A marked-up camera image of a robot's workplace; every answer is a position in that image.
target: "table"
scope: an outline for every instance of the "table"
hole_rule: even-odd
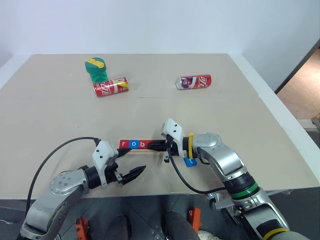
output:
[[[130,90],[96,97],[84,66],[91,57],[105,60],[109,78],[127,77]],[[248,68],[237,65],[239,56],[228,54],[32,55],[0,90],[0,198],[25,199],[43,159],[69,139],[99,137],[115,146],[120,139],[163,139],[160,130],[168,118],[186,134],[218,133],[265,190],[318,186],[318,170],[309,167],[318,160],[302,154],[275,119],[257,91],[263,81],[252,81]],[[211,86],[176,89],[178,76],[197,74],[211,74]],[[93,141],[81,140],[57,152],[38,176],[32,197],[46,191],[58,173],[92,166],[94,148]],[[313,153],[309,158],[319,156],[315,148]],[[98,187],[86,197],[193,193],[162,153],[135,151],[117,162],[124,174],[141,165],[146,169],[129,184]],[[193,187],[222,186],[207,165],[187,168],[182,158],[176,163]]]

